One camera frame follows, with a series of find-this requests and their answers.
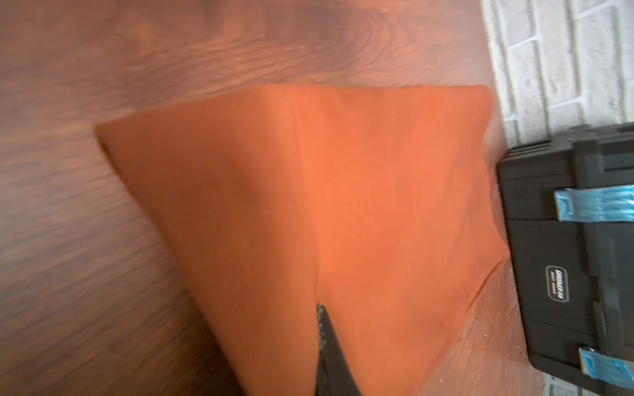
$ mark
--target orange fabric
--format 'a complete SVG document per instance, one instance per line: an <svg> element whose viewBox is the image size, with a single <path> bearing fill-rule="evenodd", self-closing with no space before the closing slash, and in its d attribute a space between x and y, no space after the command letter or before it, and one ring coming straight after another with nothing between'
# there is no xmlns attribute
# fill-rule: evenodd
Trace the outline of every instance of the orange fabric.
<svg viewBox="0 0 634 396"><path fill-rule="evenodd" d="M415 395L508 257L483 86L263 86L97 127L249 395L312 395L316 304L361 393Z"/></svg>

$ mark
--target black toolbox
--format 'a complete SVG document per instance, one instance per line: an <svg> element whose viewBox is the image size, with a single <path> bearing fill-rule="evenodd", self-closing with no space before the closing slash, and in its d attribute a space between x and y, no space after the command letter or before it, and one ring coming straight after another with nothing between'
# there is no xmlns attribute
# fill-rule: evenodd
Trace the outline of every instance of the black toolbox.
<svg viewBox="0 0 634 396"><path fill-rule="evenodd" d="M562 222L554 198L634 184L634 123L513 148L498 178L531 364L601 395L634 394L583 374L578 350L634 361L634 222Z"/></svg>

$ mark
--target wooden floor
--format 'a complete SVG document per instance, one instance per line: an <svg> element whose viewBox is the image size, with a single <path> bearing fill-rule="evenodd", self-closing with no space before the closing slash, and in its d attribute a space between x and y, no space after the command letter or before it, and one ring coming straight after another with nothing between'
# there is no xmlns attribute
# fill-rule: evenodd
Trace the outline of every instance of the wooden floor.
<svg viewBox="0 0 634 396"><path fill-rule="evenodd" d="M241 394L91 128L261 82L493 86L477 0L0 2L1 395ZM524 349L507 264L423 394L539 395Z"/></svg>

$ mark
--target logo label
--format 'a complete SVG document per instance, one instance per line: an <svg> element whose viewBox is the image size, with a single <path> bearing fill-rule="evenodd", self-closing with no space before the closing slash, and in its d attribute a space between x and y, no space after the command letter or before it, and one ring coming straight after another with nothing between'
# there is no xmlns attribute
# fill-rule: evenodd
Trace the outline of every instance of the logo label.
<svg viewBox="0 0 634 396"><path fill-rule="evenodd" d="M568 272L556 265L546 267L546 286L548 296L555 301L568 302Z"/></svg>

